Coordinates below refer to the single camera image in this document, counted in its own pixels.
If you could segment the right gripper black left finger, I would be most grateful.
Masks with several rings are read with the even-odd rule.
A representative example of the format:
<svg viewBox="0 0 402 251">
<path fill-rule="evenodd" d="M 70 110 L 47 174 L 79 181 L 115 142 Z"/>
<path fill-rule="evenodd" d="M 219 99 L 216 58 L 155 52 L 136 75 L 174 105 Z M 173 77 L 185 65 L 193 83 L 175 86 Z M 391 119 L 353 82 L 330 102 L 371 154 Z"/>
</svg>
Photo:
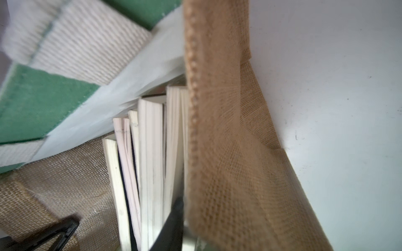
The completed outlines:
<svg viewBox="0 0 402 251">
<path fill-rule="evenodd" d="M 62 251 L 72 238 L 80 221 L 76 217 L 67 217 L 21 242 L 12 240 L 11 237 L 1 238 L 1 251 L 36 251 L 45 244 L 51 243 L 49 251 Z"/>
</svg>

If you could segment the jute and green canvas bag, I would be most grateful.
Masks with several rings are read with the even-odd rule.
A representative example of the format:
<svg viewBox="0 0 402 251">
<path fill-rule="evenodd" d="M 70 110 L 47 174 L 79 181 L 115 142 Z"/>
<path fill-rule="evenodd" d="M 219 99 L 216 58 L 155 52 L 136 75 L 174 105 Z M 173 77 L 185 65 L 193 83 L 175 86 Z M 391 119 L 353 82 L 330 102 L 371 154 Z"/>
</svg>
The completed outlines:
<svg viewBox="0 0 402 251">
<path fill-rule="evenodd" d="M 220 251 L 332 249 L 250 64 L 248 1 L 20 1 L 2 48 L 13 66 L 1 87 L 1 230 L 12 239 L 76 213 L 68 250 L 114 250 L 100 139 L 185 67 L 191 232 Z"/>
</svg>

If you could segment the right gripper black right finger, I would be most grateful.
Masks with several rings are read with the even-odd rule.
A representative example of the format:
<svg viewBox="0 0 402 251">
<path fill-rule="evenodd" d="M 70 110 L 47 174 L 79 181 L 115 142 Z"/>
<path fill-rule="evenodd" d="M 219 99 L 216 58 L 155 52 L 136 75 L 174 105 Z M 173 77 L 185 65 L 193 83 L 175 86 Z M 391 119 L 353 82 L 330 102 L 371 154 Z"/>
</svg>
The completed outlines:
<svg viewBox="0 0 402 251">
<path fill-rule="evenodd" d="M 178 197 L 150 251 L 181 251 L 184 232 L 184 202 Z"/>
</svg>

